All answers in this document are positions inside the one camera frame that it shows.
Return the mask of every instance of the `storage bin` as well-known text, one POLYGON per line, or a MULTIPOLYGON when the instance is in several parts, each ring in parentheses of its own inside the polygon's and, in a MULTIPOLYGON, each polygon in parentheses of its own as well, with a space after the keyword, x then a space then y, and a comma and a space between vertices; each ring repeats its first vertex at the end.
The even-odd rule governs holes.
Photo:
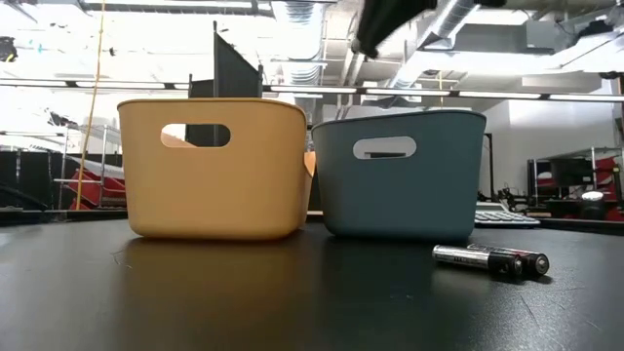
POLYGON ((455 110, 316 126, 327 228, 344 236, 467 238, 485 128, 483 115, 455 110))
POLYGON ((128 214, 137 234, 274 239, 305 220, 301 204, 313 169, 305 167, 306 121, 296 106, 197 98, 132 100, 118 109, 128 214), (160 135, 169 124, 223 125, 231 137, 221 147, 166 146, 160 135))

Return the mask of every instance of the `bin handle cutout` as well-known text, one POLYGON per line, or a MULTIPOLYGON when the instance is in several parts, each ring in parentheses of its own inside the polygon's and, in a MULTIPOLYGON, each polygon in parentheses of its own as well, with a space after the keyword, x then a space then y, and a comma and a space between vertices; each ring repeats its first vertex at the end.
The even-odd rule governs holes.
POLYGON ((174 123, 168 124, 163 127, 160 134, 161 142, 167 147, 223 147, 230 142, 231 133, 230 130, 221 124, 193 124, 193 126, 213 126, 206 130, 206 140, 193 144, 188 141, 184 141, 186 134, 186 124, 174 123))
POLYGON ((416 152, 416 141, 409 136, 372 137, 353 144, 359 160, 407 158, 416 152))

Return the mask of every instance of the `table surface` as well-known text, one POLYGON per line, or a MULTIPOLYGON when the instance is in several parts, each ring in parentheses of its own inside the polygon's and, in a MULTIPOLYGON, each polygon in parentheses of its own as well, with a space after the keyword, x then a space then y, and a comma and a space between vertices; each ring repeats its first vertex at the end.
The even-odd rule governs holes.
POLYGON ((430 244, 139 239, 125 220, 0 228, 0 350, 619 350, 624 238, 475 230, 546 253, 538 281, 436 266, 430 244))

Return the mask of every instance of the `keyboard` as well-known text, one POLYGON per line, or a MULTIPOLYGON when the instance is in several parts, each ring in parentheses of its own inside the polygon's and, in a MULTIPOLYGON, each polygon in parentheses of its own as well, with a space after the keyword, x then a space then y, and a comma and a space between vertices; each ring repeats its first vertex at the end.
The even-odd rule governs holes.
POLYGON ((514 214, 507 210, 503 204, 480 202, 477 203, 475 224, 482 227, 509 226, 527 228, 539 225, 539 220, 522 214, 514 214))

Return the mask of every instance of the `black battery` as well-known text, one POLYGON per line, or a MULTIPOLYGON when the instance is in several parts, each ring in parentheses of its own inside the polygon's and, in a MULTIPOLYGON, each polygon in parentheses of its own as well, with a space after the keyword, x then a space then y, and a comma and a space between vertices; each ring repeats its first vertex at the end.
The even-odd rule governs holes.
POLYGON ((468 249, 485 253, 517 254, 523 261, 525 273, 528 275, 541 276, 546 274, 550 268, 550 261, 544 253, 532 253, 528 251, 497 248, 478 244, 471 244, 468 246, 468 249))
POLYGON ((484 252, 438 245, 433 248, 433 258, 438 262, 481 268, 494 274, 520 276, 523 262, 518 254, 484 252))

